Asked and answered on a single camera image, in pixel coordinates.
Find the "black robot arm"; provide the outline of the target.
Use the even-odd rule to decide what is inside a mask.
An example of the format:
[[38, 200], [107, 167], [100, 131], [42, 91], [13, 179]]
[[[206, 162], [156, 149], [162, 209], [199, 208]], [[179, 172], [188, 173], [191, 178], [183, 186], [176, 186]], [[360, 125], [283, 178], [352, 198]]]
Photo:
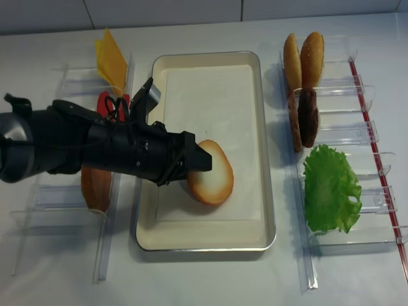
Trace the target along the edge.
[[112, 121], [75, 103], [55, 100], [33, 110], [26, 98], [5, 95], [1, 114], [1, 180], [16, 183], [47, 172], [75, 174], [81, 167], [133, 175], [158, 186], [210, 171], [211, 155], [192, 133], [147, 124], [147, 97], [130, 102], [124, 121]]

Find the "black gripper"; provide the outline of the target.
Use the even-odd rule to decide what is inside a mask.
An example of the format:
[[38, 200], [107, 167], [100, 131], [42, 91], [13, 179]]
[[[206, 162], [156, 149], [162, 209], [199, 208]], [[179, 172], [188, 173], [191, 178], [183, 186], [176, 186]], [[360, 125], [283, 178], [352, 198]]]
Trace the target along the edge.
[[195, 142], [194, 134], [169, 133], [160, 122], [94, 124], [87, 144], [87, 167], [134, 175], [158, 186], [183, 180], [187, 172], [212, 169], [212, 156]]

